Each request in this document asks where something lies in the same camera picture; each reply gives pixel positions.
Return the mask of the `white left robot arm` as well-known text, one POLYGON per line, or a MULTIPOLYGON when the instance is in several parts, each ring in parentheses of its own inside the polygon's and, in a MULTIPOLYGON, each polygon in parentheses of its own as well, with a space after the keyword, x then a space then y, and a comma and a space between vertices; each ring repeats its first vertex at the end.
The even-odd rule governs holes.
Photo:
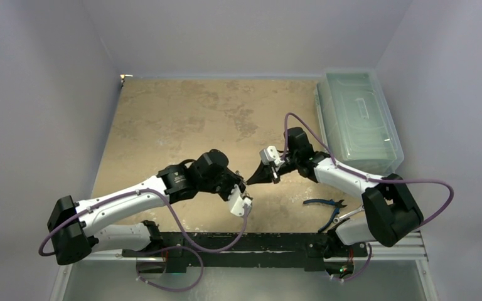
POLYGON ((47 222, 49 235, 38 253, 54 256, 59 265, 76 263, 89 254, 127 249, 157 255, 162 239, 153 234, 151 222, 121 226, 118 221, 153 208, 171 208, 198 193, 217 194, 234 216, 246 218, 252 198, 242 176, 228 168, 227 156, 212 149, 197 159, 168 165, 155 176, 115 193, 75 201, 58 199, 47 222))

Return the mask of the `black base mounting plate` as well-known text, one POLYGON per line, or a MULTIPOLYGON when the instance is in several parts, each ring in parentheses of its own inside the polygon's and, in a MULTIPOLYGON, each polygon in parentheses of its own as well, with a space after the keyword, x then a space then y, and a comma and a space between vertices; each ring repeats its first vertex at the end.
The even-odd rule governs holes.
POLYGON ((142 251, 123 250, 122 257, 144 262, 157 258, 168 273, 184 273, 189 267, 302 268, 306 272, 339 271, 328 259, 351 263, 366 259, 365 243, 344 246, 326 233, 246 233, 227 251, 192 254, 193 246, 178 232, 154 235, 142 251))

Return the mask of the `aluminium frame rail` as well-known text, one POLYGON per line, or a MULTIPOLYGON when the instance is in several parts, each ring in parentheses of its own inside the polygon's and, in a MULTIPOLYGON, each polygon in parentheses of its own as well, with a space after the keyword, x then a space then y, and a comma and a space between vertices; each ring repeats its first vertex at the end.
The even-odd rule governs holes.
POLYGON ((436 300, 422 236, 412 233, 387 248, 373 242, 371 256, 353 260, 353 275, 338 278, 339 267, 189 267, 168 273, 157 258, 139 262, 123 250, 94 253, 61 267, 52 300, 436 300))

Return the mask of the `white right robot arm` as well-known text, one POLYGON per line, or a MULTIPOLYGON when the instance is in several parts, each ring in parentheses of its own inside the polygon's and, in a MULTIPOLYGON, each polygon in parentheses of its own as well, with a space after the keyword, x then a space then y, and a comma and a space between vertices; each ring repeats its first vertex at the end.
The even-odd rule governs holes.
POLYGON ((364 216, 345 218, 328 231, 327 246, 342 255, 355 243, 376 241, 391 247, 415 230, 424 220, 413 195, 400 177, 368 176, 358 169, 346 172, 329 154, 315 151, 300 127, 285 132, 284 153, 269 146, 260 152, 260 164, 247 180, 248 185, 277 184, 282 175, 296 171, 315 183, 325 184, 361 200, 364 216))

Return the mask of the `silver wrench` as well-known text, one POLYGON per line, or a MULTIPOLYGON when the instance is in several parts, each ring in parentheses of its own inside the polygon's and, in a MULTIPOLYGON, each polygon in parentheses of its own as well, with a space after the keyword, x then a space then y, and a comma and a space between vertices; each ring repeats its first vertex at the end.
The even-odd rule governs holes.
POLYGON ((363 206, 360 206, 359 208, 356 208, 354 209, 353 211, 350 211, 348 213, 345 213, 345 214, 342 214, 342 215, 339 215, 339 216, 336 216, 335 218, 333 218, 333 223, 335 224, 338 224, 358 213, 361 213, 362 211, 364 211, 364 207, 363 206))

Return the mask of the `clear plastic storage bin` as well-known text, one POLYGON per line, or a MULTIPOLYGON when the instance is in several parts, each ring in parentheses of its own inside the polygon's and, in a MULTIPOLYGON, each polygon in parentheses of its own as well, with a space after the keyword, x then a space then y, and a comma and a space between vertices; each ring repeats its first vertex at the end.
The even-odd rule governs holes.
POLYGON ((404 160, 382 86, 369 68, 329 68, 314 91, 324 143, 340 162, 387 176, 404 160))

